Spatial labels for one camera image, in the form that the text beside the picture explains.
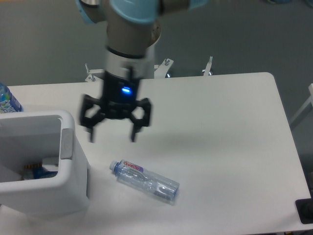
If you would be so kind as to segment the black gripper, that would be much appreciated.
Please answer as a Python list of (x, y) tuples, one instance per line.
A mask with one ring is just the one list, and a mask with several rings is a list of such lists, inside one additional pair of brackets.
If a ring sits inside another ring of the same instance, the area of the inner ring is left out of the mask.
[[(132, 142), (135, 142), (136, 135), (142, 127), (150, 126), (152, 103), (149, 98), (136, 100), (139, 84), (140, 79), (134, 77), (133, 70), (126, 70), (125, 77), (106, 71), (103, 77), (102, 95), (99, 98), (83, 95), (79, 122), (81, 126), (86, 127), (90, 142), (94, 142), (94, 127), (104, 119), (130, 119), (133, 123), (130, 135)], [(99, 106), (99, 109), (88, 117), (86, 113), (94, 105)], [(136, 118), (133, 114), (136, 108), (143, 110), (141, 118)]]

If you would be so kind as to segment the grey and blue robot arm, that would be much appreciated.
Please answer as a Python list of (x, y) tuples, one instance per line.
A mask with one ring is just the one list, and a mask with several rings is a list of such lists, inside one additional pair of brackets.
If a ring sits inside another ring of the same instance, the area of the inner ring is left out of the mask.
[(147, 69), (147, 49), (153, 42), (158, 17), (205, 5), (203, 0), (78, 0), (77, 8), (86, 23), (107, 23), (106, 61), (101, 70), (87, 70), (91, 79), (103, 81), (99, 98), (84, 95), (79, 121), (93, 134), (106, 119), (129, 119), (131, 140), (151, 120), (148, 98), (137, 99)]

